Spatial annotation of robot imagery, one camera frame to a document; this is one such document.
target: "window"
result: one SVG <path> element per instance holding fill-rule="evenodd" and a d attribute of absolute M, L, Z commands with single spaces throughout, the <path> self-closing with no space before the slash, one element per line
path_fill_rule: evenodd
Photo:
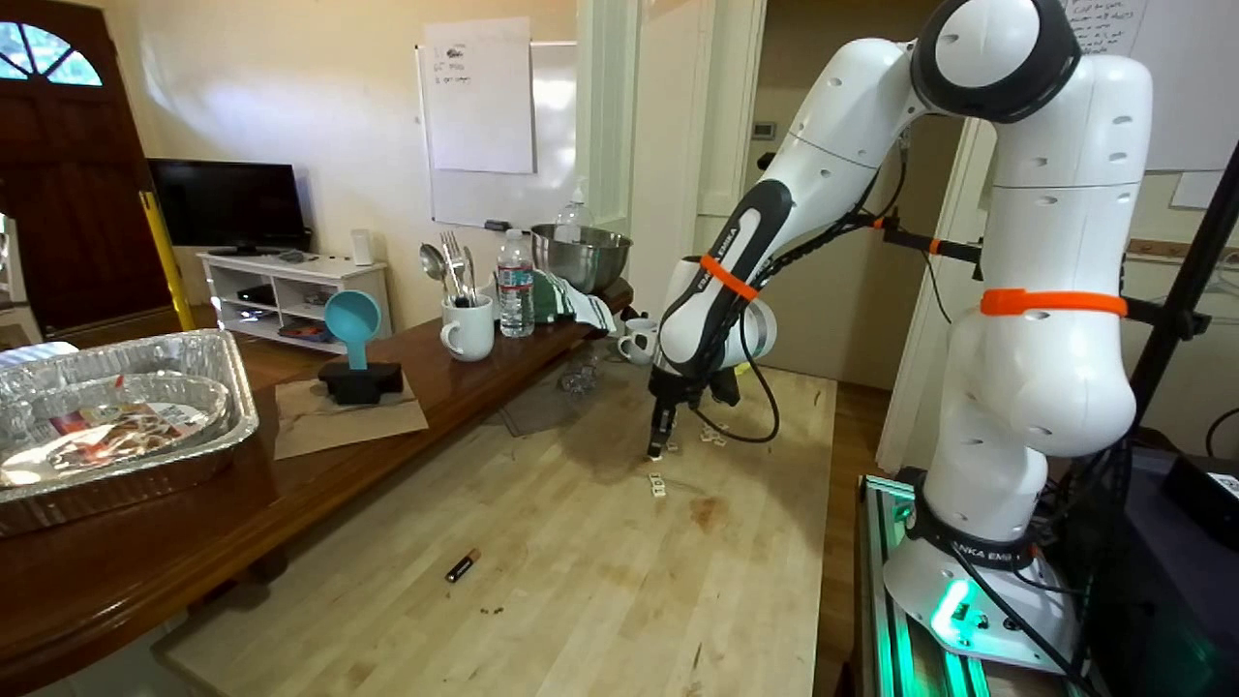
<path fill-rule="evenodd" d="M 103 86 L 80 51 L 34 25 L 0 25 L 0 82 Z"/>

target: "desk surface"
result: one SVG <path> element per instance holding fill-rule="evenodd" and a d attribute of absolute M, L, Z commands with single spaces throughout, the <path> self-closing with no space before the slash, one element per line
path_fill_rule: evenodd
<path fill-rule="evenodd" d="M 272 383 L 257 380 L 263 432 L 223 454 L 214 479 L 143 508 L 0 540 L 0 694 L 53 682 L 185 614 L 216 587 L 426 463 L 529 389 L 586 340 L 581 325 L 500 340 L 483 365 L 452 365 L 439 321 L 370 347 L 400 362 L 430 432 L 272 463 Z"/>
<path fill-rule="evenodd" d="M 813 694 L 833 383 L 772 374 L 772 445 L 681 414 L 648 467 L 648 374 L 596 374 L 569 428 L 476 428 L 165 659 L 219 694 Z M 740 389 L 711 414 L 763 434 Z"/>

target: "television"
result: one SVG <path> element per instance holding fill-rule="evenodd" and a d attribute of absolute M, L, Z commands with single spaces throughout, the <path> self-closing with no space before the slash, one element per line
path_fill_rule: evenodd
<path fill-rule="evenodd" d="M 169 243 L 238 257 L 310 251 L 287 163 L 146 161 Z"/>

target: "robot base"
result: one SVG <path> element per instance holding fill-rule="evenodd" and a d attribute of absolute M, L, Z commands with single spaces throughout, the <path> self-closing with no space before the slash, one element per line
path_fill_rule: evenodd
<path fill-rule="evenodd" d="M 1026 571 L 974 571 L 1002 606 L 1021 618 L 1060 659 L 1075 647 L 1075 614 L 1047 561 Z M 946 552 L 924 540 L 907 540 L 883 566 L 892 601 L 919 620 L 946 651 L 1060 673 L 1020 620 L 1012 620 L 984 587 Z"/>

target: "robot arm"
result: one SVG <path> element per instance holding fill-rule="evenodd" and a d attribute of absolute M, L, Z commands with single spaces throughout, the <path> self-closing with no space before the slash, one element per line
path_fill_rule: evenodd
<path fill-rule="evenodd" d="M 911 91 L 911 59 L 907 43 L 848 43 L 715 243 L 679 270 L 658 321 L 651 458 L 662 454 L 679 403 L 698 403 L 705 389 L 729 401 L 729 367 L 774 347 L 774 314 L 755 294 L 778 257 L 821 243 L 861 208 L 901 127 L 924 113 Z"/>
<path fill-rule="evenodd" d="M 1073 610 L 1047 594 L 1060 580 L 1026 554 L 1026 522 L 1047 454 L 1097 454 L 1136 419 L 1114 291 L 1150 140 L 1150 74 L 1079 56 L 1057 0 L 946 0 L 919 43 L 861 38 L 825 65 L 768 176 L 675 285 L 648 454 L 662 454 L 679 403 L 772 349 L 774 318 L 755 294 L 774 261 L 821 229 L 839 234 L 922 113 L 993 122 L 999 152 L 984 301 L 954 330 L 938 454 L 883 580 L 907 618 L 928 620 L 954 598 L 946 587 L 972 576 L 999 601 L 974 601 L 968 630 L 928 630 L 964 654 L 1065 670 Z"/>

